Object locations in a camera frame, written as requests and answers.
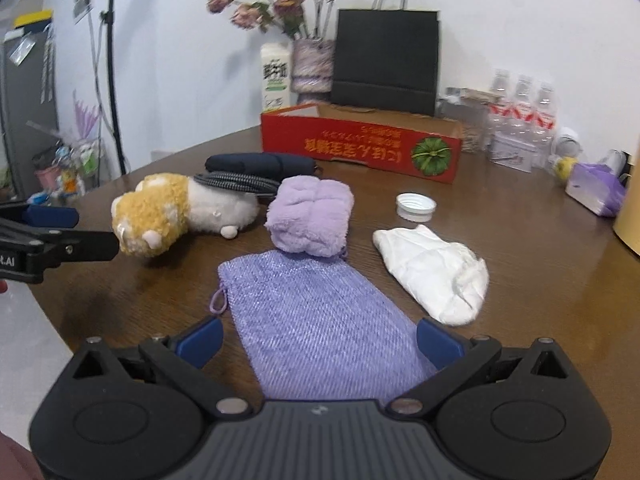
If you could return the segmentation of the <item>white cloth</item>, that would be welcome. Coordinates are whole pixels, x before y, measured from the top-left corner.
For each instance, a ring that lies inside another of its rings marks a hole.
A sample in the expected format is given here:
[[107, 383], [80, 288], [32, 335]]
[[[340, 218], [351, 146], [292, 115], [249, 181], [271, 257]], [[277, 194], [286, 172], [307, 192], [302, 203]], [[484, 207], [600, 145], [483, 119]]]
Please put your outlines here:
[[489, 284], [484, 259], [422, 224], [377, 230], [372, 240], [388, 273], [431, 318], [452, 327], [476, 320]]

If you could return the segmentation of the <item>yellow white plush toy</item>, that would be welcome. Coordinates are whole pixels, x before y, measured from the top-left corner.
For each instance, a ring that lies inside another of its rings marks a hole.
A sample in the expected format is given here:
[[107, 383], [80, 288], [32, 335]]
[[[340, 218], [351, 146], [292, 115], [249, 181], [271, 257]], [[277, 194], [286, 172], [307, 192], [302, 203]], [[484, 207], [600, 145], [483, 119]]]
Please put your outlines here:
[[153, 258], [186, 233], [233, 240], [257, 218], [258, 198], [182, 174], [151, 174], [111, 204], [112, 229], [127, 255]]

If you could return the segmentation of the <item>purple woven pouch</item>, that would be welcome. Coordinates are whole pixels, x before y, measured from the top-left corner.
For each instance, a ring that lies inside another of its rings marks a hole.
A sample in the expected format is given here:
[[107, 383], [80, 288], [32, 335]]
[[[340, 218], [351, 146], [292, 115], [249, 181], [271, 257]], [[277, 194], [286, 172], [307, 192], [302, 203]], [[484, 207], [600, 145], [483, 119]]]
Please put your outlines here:
[[436, 373], [416, 324], [340, 257], [268, 250], [221, 263], [218, 278], [269, 400], [386, 403]]

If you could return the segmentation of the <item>white plastic lid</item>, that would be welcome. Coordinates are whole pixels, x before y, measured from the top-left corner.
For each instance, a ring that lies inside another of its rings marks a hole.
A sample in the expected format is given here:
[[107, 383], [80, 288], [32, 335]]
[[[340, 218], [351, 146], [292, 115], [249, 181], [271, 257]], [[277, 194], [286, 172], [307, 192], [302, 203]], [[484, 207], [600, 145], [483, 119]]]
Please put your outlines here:
[[396, 196], [396, 214], [413, 223], [426, 223], [433, 218], [437, 203], [419, 193], [401, 193]]

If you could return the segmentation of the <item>purple fluffy towel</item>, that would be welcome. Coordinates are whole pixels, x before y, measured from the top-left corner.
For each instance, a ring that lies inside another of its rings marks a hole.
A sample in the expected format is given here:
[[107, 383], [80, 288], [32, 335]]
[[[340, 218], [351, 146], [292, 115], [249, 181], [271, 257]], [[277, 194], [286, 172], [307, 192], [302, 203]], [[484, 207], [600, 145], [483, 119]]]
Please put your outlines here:
[[265, 227], [282, 252], [337, 257], [346, 249], [354, 203], [352, 190], [341, 181], [290, 177], [269, 205]]

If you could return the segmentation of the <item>navy blue pouch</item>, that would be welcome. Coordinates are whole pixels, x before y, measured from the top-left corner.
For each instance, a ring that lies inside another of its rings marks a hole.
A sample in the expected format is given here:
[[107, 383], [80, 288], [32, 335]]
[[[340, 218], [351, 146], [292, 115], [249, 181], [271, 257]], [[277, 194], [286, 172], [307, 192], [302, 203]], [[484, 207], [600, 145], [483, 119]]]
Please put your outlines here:
[[225, 171], [282, 181], [296, 176], [315, 176], [318, 165], [312, 158], [300, 155], [233, 153], [209, 156], [205, 169], [208, 172]]

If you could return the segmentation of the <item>black light stand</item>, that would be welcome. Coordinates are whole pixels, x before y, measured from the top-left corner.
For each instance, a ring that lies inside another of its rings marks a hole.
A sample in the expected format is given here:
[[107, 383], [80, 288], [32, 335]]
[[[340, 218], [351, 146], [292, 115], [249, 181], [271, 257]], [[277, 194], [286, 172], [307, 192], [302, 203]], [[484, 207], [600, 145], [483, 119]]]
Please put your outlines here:
[[119, 127], [117, 98], [115, 88], [115, 59], [114, 59], [114, 24], [115, 24], [115, 0], [107, 0], [107, 8], [101, 13], [101, 20], [105, 26], [106, 37], [106, 78], [108, 90], [108, 102], [112, 121], [112, 137], [114, 139], [116, 159], [119, 172], [122, 176], [128, 174], [127, 161], [122, 146], [122, 133]]

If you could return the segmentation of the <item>red cardboard box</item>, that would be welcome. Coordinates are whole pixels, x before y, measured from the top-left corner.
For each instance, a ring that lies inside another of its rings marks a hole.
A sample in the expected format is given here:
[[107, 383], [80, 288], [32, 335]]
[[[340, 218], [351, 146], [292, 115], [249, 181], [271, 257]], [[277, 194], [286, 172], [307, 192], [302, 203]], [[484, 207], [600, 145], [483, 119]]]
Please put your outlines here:
[[458, 170], [460, 122], [419, 114], [304, 104], [265, 112], [262, 149], [450, 183]]

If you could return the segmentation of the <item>yellow green apple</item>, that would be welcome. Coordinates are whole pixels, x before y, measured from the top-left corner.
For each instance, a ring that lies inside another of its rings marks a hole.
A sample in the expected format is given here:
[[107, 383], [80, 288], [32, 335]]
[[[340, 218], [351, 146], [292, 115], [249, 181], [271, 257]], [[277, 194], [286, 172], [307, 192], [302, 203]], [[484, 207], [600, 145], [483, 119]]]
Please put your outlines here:
[[552, 165], [552, 172], [560, 182], [566, 182], [577, 163], [576, 157], [559, 157]]

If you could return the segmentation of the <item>purple gift box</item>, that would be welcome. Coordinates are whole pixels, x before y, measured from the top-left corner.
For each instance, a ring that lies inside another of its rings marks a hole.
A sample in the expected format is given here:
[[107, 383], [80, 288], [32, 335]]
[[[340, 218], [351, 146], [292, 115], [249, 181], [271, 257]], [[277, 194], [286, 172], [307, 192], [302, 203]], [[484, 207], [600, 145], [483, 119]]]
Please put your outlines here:
[[609, 166], [578, 162], [567, 179], [565, 193], [596, 216], [615, 218], [622, 208], [626, 188]]

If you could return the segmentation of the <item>white small fan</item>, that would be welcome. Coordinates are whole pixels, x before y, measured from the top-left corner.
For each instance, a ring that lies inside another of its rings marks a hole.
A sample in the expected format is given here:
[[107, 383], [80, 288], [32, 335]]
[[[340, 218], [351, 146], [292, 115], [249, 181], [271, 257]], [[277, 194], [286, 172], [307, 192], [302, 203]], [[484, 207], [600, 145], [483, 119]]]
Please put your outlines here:
[[578, 133], [568, 127], [559, 128], [553, 139], [552, 153], [559, 157], [577, 158], [581, 152]]

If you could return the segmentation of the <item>clear plastic food container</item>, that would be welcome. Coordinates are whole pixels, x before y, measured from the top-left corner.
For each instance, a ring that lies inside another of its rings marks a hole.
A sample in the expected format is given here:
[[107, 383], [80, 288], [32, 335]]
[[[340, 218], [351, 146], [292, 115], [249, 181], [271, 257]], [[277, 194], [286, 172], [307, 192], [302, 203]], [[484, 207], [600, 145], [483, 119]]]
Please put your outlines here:
[[438, 98], [436, 116], [460, 122], [462, 125], [462, 151], [485, 151], [486, 119], [489, 91], [465, 87], [447, 87]]

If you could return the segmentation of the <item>white green milk carton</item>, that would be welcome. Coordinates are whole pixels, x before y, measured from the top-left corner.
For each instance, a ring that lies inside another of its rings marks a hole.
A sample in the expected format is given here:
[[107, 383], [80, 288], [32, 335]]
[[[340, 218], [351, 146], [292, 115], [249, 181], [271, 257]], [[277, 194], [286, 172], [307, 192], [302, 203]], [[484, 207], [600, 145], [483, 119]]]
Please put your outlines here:
[[271, 112], [291, 106], [291, 49], [286, 44], [263, 44], [260, 60], [262, 110]]

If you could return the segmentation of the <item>pink mottled vase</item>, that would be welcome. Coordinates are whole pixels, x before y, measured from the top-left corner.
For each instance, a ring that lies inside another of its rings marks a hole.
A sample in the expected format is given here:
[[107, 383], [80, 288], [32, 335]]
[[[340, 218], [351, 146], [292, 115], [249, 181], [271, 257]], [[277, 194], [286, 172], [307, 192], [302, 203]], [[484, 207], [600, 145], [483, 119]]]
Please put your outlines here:
[[295, 40], [292, 60], [292, 90], [294, 92], [331, 92], [334, 66], [333, 40]]

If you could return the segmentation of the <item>black paper bag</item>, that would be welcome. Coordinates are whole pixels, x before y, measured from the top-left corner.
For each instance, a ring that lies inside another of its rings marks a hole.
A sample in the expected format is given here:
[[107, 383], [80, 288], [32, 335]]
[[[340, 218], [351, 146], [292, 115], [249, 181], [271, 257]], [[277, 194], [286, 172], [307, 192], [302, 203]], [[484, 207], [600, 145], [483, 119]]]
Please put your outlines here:
[[373, 0], [337, 13], [330, 101], [376, 110], [435, 114], [439, 70], [436, 11], [408, 0]]

